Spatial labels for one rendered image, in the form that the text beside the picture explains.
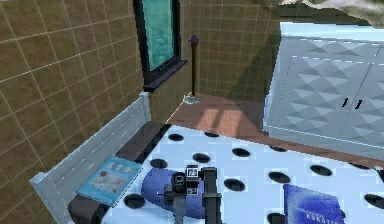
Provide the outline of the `black framed window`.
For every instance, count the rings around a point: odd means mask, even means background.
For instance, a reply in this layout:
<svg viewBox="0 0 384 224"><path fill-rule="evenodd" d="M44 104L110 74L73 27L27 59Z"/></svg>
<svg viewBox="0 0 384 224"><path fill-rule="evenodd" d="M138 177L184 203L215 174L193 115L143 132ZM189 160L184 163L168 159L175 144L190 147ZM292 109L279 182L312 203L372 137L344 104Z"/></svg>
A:
<svg viewBox="0 0 384 224"><path fill-rule="evenodd" d="M133 0L143 90L153 93L186 63L181 58L180 0Z"/></svg>

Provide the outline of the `light blue printed book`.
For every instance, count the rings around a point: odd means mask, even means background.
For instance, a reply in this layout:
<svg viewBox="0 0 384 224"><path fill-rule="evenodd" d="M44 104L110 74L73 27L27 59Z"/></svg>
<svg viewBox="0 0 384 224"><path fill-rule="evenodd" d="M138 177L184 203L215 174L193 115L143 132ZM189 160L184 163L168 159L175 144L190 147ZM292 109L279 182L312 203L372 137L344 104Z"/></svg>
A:
<svg viewBox="0 0 384 224"><path fill-rule="evenodd" d="M141 170L140 163L111 156L78 189L77 193L115 207Z"/></svg>

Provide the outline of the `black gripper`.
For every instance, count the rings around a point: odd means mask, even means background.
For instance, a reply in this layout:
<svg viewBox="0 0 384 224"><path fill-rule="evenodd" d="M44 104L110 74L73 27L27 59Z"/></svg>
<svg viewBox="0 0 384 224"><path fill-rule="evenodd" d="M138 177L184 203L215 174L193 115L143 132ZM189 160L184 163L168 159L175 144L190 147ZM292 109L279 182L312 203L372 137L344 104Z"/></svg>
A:
<svg viewBox="0 0 384 224"><path fill-rule="evenodd" d="M164 203L172 206L174 224L184 224L186 208L185 174L176 172L164 187Z"/></svg>

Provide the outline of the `dark blue book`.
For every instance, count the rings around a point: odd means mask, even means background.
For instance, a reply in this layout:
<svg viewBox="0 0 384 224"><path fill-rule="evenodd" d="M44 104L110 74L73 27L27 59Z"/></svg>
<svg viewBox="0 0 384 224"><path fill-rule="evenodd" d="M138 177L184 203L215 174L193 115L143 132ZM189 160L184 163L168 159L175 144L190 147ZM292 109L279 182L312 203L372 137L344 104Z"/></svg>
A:
<svg viewBox="0 0 384 224"><path fill-rule="evenodd" d="M345 224L338 198L284 184L285 224Z"/></svg>

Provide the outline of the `grey white mottled lump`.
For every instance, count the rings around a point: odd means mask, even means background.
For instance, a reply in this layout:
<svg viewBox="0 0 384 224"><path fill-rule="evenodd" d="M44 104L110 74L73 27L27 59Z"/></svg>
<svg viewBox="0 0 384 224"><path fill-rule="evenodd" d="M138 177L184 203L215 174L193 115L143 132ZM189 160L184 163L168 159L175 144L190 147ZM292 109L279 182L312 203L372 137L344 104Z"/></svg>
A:
<svg viewBox="0 0 384 224"><path fill-rule="evenodd" d="M384 29L384 0L278 0L279 5L303 3L315 9L337 9Z"/></svg>

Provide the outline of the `white patterned cupboard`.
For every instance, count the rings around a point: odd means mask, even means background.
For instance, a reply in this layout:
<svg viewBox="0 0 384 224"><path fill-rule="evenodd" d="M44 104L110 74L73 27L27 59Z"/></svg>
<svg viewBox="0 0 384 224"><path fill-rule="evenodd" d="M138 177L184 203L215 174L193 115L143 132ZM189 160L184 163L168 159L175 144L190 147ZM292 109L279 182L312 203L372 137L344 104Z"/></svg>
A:
<svg viewBox="0 0 384 224"><path fill-rule="evenodd" d="M282 22L271 138L384 161L384 29Z"/></svg>

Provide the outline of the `white bed with black spots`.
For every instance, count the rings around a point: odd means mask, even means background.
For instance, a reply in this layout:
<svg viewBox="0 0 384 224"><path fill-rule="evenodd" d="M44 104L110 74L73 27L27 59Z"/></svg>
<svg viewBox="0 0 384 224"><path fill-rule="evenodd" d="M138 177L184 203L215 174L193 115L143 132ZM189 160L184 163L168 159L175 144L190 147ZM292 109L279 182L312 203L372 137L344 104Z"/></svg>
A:
<svg viewBox="0 0 384 224"><path fill-rule="evenodd" d="M115 207L78 189L111 156L142 170ZM57 224L174 224L141 195L152 168L217 169L222 224L285 224L284 184L336 196L345 224L384 224L384 171L150 120L147 93L30 183Z"/></svg>

